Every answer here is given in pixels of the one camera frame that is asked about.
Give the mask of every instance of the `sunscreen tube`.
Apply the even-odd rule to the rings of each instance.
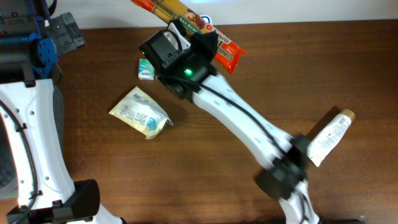
[[[352,111],[343,110],[310,143],[308,157],[317,167],[337,146],[354,120],[355,114]]]

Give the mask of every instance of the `crumpled packet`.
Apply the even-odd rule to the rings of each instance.
[[[152,139],[164,129],[166,123],[174,126],[167,113],[138,86],[127,94],[109,114]]]

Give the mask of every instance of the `brown cap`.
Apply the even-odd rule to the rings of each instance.
[[[350,111],[350,110],[342,110],[341,114],[346,115],[347,117],[349,117],[351,119],[351,122],[353,122],[355,120],[355,114],[354,112]]]

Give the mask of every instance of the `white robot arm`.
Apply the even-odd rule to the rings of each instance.
[[[242,106],[247,112],[255,116],[261,125],[275,138],[282,150],[288,152],[292,148],[290,143],[292,137],[272,125],[252,109],[233,91],[224,76],[219,73],[215,76],[211,75],[202,84]],[[279,159],[284,157],[284,154],[272,144],[261,128],[248,115],[227,101],[206,89],[201,89],[198,93],[194,93],[192,99],[194,104],[212,114],[234,133],[248,147],[263,168],[272,169],[274,167],[272,161],[276,157]],[[279,203],[285,212],[287,224],[318,224],[319,217],[313,211],[308,196],[308,182],[306,180],[300,181],[295,186],[295,190],[288,199],[280,198]]]
[[[153,35],[140,50],[166,89],[212,114],[232,131],[264,168],[256,183],[278,200],[288,224],[318,224],[309,196],[305,169],[307,146],[251,108],[210,65],[218,36],[193,34],[189,43],[178,21]]]
[[[69,202],[70,198],[76,197],[75,184],[65,167],[55,128],[53,91],[52,79],[37,80],[35,87],[26,87],[24,82],[0,85],[0,114],[4,120],[16,165],[18,204],[20,208],[29,208],[27,211],[62,207]],[[29,147],[30,152],[26,152],[26,147]],[[93,181],[84,186],[94,186],[96,190],[98,185],[96,186]],[[98,201],[98,204],[94,206],[94,211],[91,212],[93,223],[122,224],[123,221],[120,218],[113,216],[100,205],[100,195],[95,190],[94,194],[90,195],[91,201]],[[79,190],[77,193],[83,194],[84,191]],[[52,221],[86,218],[58,210],[59,215],[54,215]],[[20,212],[9,215],[9,223],[15,222],[23,213],[22,209]],[[37,219],[44,219],[44,216],[36,218],[31,216],[30,222]]]

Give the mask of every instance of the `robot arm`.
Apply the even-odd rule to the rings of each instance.
[[[248,147],[264,168],[256,183],[280,202],[288,224],[318,224],[305,172],[309,140],[293,138],[264,119],[210,65],[217,50],[216,34],[193,34],[187,45],[185,32],[179,21],[173,21],[168,30],[140,46],[157,78],[175,96],[220,120]]]
[[[100,205],[95,180],[73,182],[63,161],[53,74],[58,56],[85,45],[73,16],[51,19],[44,0],[3,0],[0,15],[0,115],[19,187],[8,223],[125,223]]]

